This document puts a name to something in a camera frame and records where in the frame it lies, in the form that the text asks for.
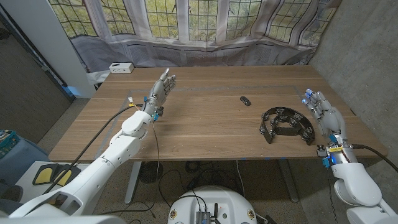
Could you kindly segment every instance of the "black semicircular object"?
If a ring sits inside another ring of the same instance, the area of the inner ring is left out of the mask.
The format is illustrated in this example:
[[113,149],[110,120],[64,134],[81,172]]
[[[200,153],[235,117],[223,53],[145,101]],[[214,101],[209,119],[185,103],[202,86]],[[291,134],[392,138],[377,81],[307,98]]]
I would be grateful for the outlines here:
[[[276,114],[275,118],[270,120],[271,130],[267,129],[266,121],[269,116]],[[311,122],[300,112],[286,107],[275,107],[263,113],[260,125],[260,133],[265,137],[266,141],[271,144],[276,135],[295,136],[301,135],[301,138],[311,145],[315,140],[315,130]],[[288,122],[291,128],[279,127],[278,123]]]

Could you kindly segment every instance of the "white box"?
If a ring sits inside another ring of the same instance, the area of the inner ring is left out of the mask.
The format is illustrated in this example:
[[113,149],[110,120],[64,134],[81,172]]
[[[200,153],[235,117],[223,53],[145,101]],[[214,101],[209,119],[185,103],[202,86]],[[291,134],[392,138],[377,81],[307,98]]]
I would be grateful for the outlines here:
[[109,66],[111,73],[131,73],[134,70],[132,63],[114,62]]

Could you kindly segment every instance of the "table leg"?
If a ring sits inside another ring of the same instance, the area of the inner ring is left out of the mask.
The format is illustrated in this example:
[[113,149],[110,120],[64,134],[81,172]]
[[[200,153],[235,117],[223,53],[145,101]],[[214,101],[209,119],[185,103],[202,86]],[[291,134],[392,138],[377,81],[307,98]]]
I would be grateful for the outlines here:
[[293,176],[290,171],[290,166],[289,162],[287,159],[280,159],[278,160],[278,164],[280,167],[280,171],[282,172],[282,175],[284,176],[285,184],[287,187],[287,191],[290,196],[290,200],[293,203],[299,202],[299,195],[297,193],[296,185],[294,184]]
[[132,165],[129,185],[127,186],[126,196],[124,198],[124,203],[130,203],[132,196],[134,195],[134,190],[138,183],[138,173],[141,168],[141,161],[135,161]]

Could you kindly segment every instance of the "white cable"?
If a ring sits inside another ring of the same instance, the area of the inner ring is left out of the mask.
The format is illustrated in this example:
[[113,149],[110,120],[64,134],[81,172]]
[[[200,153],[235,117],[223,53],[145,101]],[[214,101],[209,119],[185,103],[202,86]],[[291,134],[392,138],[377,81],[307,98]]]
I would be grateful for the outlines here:
[[243,181],[242,181],[241,173],[239,172],[238,160],[236,160],[236,169],[238,170],[239,178],[241,179],[243,197],[246,198],[246,194],[244,193],[244,187],[243,187]]
[[264,221],[267,221],[267,222],[268,222],[268,220],[267,220],[266,218],[262,217],[261,215],[259,215],[259,214],[257,214],[257,213],[256,213],[256,215],[257,215],[258,217],[260,217],[261,219],[263,219]]

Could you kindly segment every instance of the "white device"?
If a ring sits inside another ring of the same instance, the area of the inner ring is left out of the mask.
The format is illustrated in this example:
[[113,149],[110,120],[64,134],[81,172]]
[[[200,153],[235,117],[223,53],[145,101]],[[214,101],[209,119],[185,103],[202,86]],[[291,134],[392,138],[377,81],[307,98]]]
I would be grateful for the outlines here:
[[109,66],[111,73],[131,73],[134,70],[132,63],[115,62]]
[[[189,195],[201,197],[206,202],[206,206],[201,199],[186,197]],[[256,214],[250,202],[242,195],[226,187],[212,185],[198,187],[193,192],[188,191],[183,194],[180,198],[172,204],[168,224],[202,224],[210,223],[209,220],[215,223],[257,223]]]

